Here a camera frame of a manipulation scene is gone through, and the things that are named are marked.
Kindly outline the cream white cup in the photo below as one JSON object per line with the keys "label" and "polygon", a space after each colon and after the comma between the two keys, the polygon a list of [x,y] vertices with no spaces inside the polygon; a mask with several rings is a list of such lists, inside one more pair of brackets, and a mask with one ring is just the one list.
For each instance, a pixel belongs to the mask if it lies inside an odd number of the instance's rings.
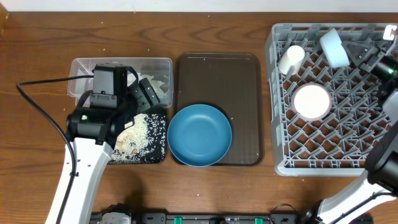
{"label": "cream white cup", "polygon": [[290,46],[286,50],[286,52],[281,56],[278,62],[279,71],[282,74],[287,75],[289,73],[290,68],[293,67],[292,74],[298,73],[304,58],[305,58],[304,48],[302,48],[299,45]]}

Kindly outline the white napkin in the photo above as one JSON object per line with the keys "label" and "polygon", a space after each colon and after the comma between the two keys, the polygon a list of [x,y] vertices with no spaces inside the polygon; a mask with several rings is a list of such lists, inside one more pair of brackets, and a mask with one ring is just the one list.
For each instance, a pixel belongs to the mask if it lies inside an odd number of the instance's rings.
{"label": "white napkin", "polygon": [[170,79],[167,75],[146,75],[138,73],[139,81],[148,79],[159,98],[166,98],[170,95]]}

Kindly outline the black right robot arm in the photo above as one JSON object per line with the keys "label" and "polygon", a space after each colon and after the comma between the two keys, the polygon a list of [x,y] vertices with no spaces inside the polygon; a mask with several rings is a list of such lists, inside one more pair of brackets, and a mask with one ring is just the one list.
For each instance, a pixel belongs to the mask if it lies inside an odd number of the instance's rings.
{"label": "black right robot arm", "polygon": [[321,200],[300,223],[350,223],[373,207],[397,199],[397,61],[384,52],[357,56],[356,65],[377,76],[377,97],[392,128],[365,161],[364,172],[336,195]]}

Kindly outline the dark blue plate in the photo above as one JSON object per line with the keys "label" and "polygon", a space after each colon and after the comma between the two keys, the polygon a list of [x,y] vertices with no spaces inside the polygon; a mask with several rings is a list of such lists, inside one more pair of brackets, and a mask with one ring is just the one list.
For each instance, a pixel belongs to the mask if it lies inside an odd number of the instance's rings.
{"label": "dark blue plate", "polygon": [[233,130],[226,115],[214,106],[184,107],[172,118],[167,141],[173,156],[192,167],[212,166],[229,151]]}

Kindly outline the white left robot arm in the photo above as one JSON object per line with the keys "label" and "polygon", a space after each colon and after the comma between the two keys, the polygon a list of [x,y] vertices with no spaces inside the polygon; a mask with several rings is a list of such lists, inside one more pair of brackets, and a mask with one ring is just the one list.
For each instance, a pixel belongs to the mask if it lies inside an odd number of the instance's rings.
{"label": "white left robot arm", "polygon": [[88,223],[117,137],[136,115],[159,104],[148,79],[120,63],[94,67],[93,89],[67,116],[65,160],[47,223]]}

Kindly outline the light blue bowl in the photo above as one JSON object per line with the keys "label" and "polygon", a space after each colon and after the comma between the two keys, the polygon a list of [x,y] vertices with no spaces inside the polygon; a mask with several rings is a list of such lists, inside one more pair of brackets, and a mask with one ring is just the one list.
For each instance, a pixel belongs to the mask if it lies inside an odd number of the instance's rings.
{"label": "light blue bowl", "polygon": [[331,29],[320,38],[320,45],[331,68],[347,67],[348,55],[343,48],[342,41],[336,31]]}

